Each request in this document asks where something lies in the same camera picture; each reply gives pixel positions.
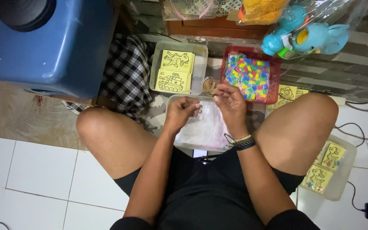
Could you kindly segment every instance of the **white tile floor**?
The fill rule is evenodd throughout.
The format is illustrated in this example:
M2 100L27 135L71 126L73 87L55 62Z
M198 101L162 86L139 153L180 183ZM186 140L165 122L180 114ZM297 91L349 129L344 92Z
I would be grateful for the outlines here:
M368 104L358 107L368 109ZM340 107L336 125L348 122L359 124L368 137L368 112ZM354 125L342 129L361 135ZM337 130L333 134L355 145L361 142ZM350 181L357 188L355 205L363 208L368 203L365 145L358 148ZM352 207L352 195L347 185L338 202L303 189L291 198L322 230L365 230L368 220ZM106 230L123 216L127 202L89 152L0 139L0 221L12 230Z

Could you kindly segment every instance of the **black shorts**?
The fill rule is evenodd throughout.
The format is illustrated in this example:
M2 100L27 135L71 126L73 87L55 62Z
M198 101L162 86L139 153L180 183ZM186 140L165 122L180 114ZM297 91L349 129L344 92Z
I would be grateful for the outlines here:
M128 196L130 196L140 169L115 179L116 184ZM287 174L274 168L272 170L289 195L296 191L296 188L305 177L303 175ZM204 165L201 161L193 159L174 147L171 155L165 198L181 188L206 184L230 186L248 193L236 150L230 149L209 164Z

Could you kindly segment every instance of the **plastic storage box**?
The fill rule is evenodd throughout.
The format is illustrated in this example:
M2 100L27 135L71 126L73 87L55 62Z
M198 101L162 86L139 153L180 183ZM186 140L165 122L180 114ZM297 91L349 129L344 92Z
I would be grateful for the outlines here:
M205 77L205 71L207 69L208 60L208 48L205 45L183 43L183 42L172 42L172 41L159 41L156 44L154 51L153 62L151 65L150 75L150 89L155 89L158 70L161 67L161 59L163 50L175 50L182 52L191 52L195 54L195 61L193 67L193 75L191 77L191 90L188 92L174 92L174 94L200 94L202 92L202 83Z
M312 189L309 189L307 186L305 186L306 177L304 178L300 187L319 194L329 201L340 201L344 188L347 184L347 180L349 179L350 172L352 171L353 165L355 163L357 149L353 144L350 144L349 142L332 134L330 134L328 140L342 146L345 149L345 152L340 159L340 165L337 170L332 171L332 177L330 178L324 193L316 193Z
M184 97L184 96L188 96L188 97L193 97L193 98L197 98L198 100L203 100L203 101L210 101L212 102L213 101L213 98L212 97L207 97L207 96L198 96L198 95L173 95L171 97L169 97L169 99L167 100L167 107L166 107L166 113L167 114L167 110L168 110L168 106L169 104L180 98L180 97ZM199 146L199 145L194 145L194 144L186 144L186 143L176 143L174 142L174 145L176 147L183 147L183 148L187 148L187 149L199 149L199 150L205 150L205 151L214 151L214 152L220 152L220 153L223 153L225 151L227 151L228 149L230 149L230 147L227 147L225 149L214 149L214 148L208 148L208 147L205 147L205 146Z
M258 100L246 100L247 102L261 103L261 104L275 104L278 100L279 78L280 78L280 64L282 60L262 52L259 47L243 47L243 46L228 46L224 51L221 65L221 80L220 83L228 83L225 80L224 71L227 67L227 59L231 51L237 51L246 55L248 59L256 59L262 61L268 61L270 66L270 72L268 76L268 90L265 101Z

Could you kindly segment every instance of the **plaid cloth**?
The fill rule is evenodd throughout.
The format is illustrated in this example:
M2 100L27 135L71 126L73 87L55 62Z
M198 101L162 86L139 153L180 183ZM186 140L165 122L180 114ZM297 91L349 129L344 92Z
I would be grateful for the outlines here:
M148 89L150 66L146 53L147 45L137 36L115 34L98 93L116 102L117 107L110 110L136 122L152 99ZM76 114L88 107L65 101L64 104Z

